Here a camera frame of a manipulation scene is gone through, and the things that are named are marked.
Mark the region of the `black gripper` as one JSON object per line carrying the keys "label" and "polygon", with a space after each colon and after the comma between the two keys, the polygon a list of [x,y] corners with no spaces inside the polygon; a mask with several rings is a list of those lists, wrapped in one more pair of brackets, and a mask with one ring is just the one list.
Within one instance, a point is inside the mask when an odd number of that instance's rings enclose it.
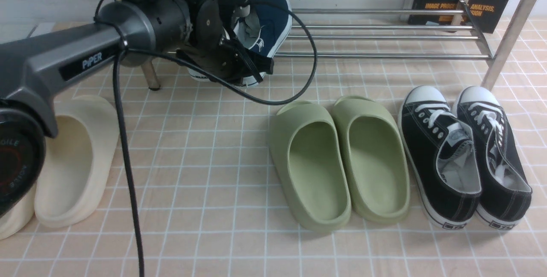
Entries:
{"label": "black gripper", "polygon": [[142,10],[152,25],[146,50],[176,57],[232,85],[261,83],[273,59],[254,53],[235,32],[235,9],[247,0],[122,0]]}

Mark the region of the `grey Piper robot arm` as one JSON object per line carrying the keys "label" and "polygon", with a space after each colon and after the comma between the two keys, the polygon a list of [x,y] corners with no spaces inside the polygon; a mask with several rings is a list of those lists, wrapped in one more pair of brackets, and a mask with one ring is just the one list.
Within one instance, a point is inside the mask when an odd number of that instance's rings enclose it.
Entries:
{"label": "grey Piper robot arm", "polygon": [[272,74],[274,62],[246,48],[233,31],[235,10],[252,0],[120,0],[80,27],[2,44],[1,215],[31,189],[45,159],[45,137],[58,133],[53,98],[115,60],[141,65],[176,50],[214,82],[241,85]]}

